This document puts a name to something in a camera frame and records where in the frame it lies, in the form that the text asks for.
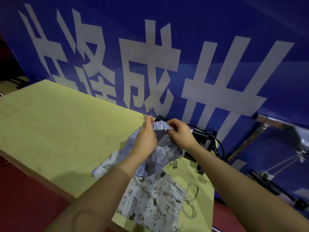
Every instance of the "wooden table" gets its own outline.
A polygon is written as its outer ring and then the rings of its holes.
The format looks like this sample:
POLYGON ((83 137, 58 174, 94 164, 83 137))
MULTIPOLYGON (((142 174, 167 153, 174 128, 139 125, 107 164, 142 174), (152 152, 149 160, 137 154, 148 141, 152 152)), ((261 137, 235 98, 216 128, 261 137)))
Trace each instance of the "wooden table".
MULTIPOLYGON (((44 80, 0 98, 0 154, 73 202, 95 182, 90 172, 143 120, 141 113, 44 80)), ((211 231, 214 188, 196 166, 181 158, 177 169, 166 171, 184 189, 189 183, 199 187, 197 217, 180 212, 181 230, 211 231)), ((113 222, 129 231, 136 227, 117 213, 113 222)))

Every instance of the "printed fabric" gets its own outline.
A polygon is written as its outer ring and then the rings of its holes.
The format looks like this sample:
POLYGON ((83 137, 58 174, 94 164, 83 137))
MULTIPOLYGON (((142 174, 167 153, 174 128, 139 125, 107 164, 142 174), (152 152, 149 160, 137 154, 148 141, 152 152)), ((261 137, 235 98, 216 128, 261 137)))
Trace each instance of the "printed fabric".
MULTIPOLYGON (((102 177, 118 162, 119 156, 120 152, 114 152, 91 175, 95 179, 102 177)), ((186 194, 163 170, 147 178, 134 176, 119 203, 117 213, 153 232, 177 232, 179 213, 186 194)))
MULTIPOLYGON (((140 128, 141 127, 128 138, 125 146, 120 152, 119 161, 123 160, 133 149, 135 138, 140 128)), ((166 130, 172 129, 171 126, 164 121, 157 121, 153 123, 153 129, 158 141, 157 146, 146 161, 138 167, 135 172, 136 176, 151 176, 161 171, 169 162, 184 156, 184 150, 172 141, 166 133, 166 130)))

